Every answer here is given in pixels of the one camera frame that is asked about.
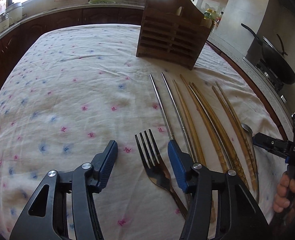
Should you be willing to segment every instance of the metal pivot screw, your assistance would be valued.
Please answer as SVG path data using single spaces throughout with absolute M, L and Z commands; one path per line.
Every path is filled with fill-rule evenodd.
M 56 175 L 56 171 L 49 171 L 48 176 L 49 177 L 54 177 Z
M 82 164 L 82 168 L 85 169 L 85 170 L 91 168 L 91 166 L 92 166 L 91 163 L 83 163 L 83 164 Z
M 237 173 L 236 173 L 234 170 L 229 170 L 229 171 L 228 171 L 228 174 L 229 174 L 230 176 L 235 176 Z
M 196 170 L 199 170 L 200 168 L 202 168 L 202 165 L 200 163 L 193 163 L 192 167 Z

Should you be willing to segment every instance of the white tablecloth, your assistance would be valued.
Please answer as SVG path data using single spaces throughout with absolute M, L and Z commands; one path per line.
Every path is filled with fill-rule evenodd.
M 209 169 L 222 171 L 209 134 L 179 74 L 203 91 L 228 132 L 250 181 L 234 130 L 211 86 L 225 90 L 241 122 L 254 133 L 281 138 L 263 104 L 236 71 L 205 45 L 193 71 L 151 58 L 137 58 L 139 26 L 87 25 L 46 33 L 25 53 L 0 92 L 0 232 L 8 239 L 27 200 L 49 170 L 72 171 L 118 143 L 107 187 L 94 195 L 106 240 L 178 239 L 184 224 L 169 193 L 145 174 L 134 134 L 151 128 L 164 162 L 169 141 L 149 73 L 152 73 L 178 144 L 183 135 L 161 77 L 176 96 L 175 79 L 196 124 Z M 273 195 L 284 161 L 256 148 L 260 208 L 272 217 Z M 71 203 L 68 226 L 73 238 Z M 210 226 L 210 237 L 215 225 Z

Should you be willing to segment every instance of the pan handle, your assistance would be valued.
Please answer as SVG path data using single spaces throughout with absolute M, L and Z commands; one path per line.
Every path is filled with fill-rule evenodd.
M 280 40 L 281 47 L 282 47 L 282 52 L 281 52 L 281 54 L 282 54 L 282 56 L 284 57 L 284 55 L 288 55 L 288 54 L 284 51 L 284 46 L 283 46 L 283 42 L 282 42 L 282 40 L 281 40 L 280 35 L 277 34 L 277 33 L 275 33 L 275 34 L 278 36 L 278 38 L 279 38 L 279 40 Z
M 243 28 L 246 28 L 249 32 L 251 32 L 251 34 L 254 36 L 254 38 L 256 39 L 256 41 L 262 46 L 263 42 L 259 39 L 258 36 L 256 36 L 255 32 L 253 30 L 250 29 L 250 27 L 246 26 L 245 24 L 241 23 L 241 26 Z

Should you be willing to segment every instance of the jar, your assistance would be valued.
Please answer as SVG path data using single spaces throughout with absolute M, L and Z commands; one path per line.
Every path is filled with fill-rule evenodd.
M 211 19 L 212 21 L 215 21 L 215 19 L 216 19 L 216 11 L 212 11 L 212 12 L 210 13 L 210 19 Z
M 211 9 L 207 9 L 206 12 L 204 13 L 204 19 L 210 19 L 211 17 Z
M 223 12 L 221 12 L 220 15 L 215 19 L 214 25 L 215 25 L 216 27 L 219 26 L 219 23 L 220 23 L 220 21 L 221 21 L 221 19 L 222 19 L 222 16 L 223 16 Z

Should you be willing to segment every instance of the black wok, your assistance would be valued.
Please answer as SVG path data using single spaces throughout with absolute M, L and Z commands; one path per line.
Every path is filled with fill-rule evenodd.
M 287 54 L 284 52 L 284 47 L 280 36 L 278 35 L 283 50 L 282 52 L 276 50 L 275 47 L 265 37 L 263 37 L 263 41 L 261 41 L 255 32 L 248 26 L 244 25 L 243 23 L 241 23 L 241 26 L 251 32 L 257 43 L 262 46 L 263 59 L 268 64 L 268 67 L 275 73 L 275 75 L 285 84 L 291 85 L 295 83 L 295 73 L 284 59 L 284 55 Z

